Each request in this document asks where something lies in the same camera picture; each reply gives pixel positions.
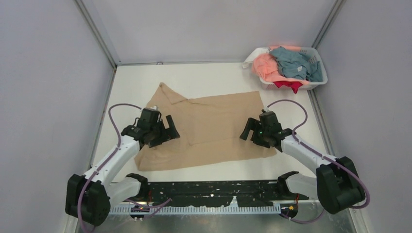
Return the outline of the beige t shirt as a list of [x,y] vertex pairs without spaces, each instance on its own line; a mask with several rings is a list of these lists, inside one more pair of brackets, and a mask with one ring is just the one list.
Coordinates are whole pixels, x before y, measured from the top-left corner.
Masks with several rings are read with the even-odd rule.
[[264,108],[258,91],[187,99],[160,83],[147,104],[172,116],[180,138],[145,146],[135,158],[140,171],[162,171],[271,157],[274,148],[241,140],[248,118]]

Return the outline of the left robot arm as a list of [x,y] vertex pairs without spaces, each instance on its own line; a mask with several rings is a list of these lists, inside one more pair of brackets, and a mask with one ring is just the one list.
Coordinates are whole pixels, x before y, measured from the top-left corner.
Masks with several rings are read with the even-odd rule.
[[163,116],[156,106],[138,109],[140,116],[122,131],[108,111],[117,135],[116,144],[83,175],[73,174],[68,180],[65,212],[82,224],[100,226],[112,207],[130,198],[145,200],[150,193],[146,177],[129,173],[120,182],[113,183],[113,179],[144,147],[153,148],[180,138],[171,115]]

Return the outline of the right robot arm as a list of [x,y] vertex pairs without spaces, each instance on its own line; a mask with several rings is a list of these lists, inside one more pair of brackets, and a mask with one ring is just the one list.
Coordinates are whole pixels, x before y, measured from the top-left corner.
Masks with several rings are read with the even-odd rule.
[[304,195],[318,200],[330,214],[368,201],[366,188],[361,184],[351,159],[320,153],[294,130],[282,128],[272,111],[263,111],[258,119],[248,118],[240,139],[250,139],[253,144],[264,148],[275,148],[314,174],[314,177],[309,177],[290,171],[279,176],[277,192],[283,199],[290,199],[295,194]]

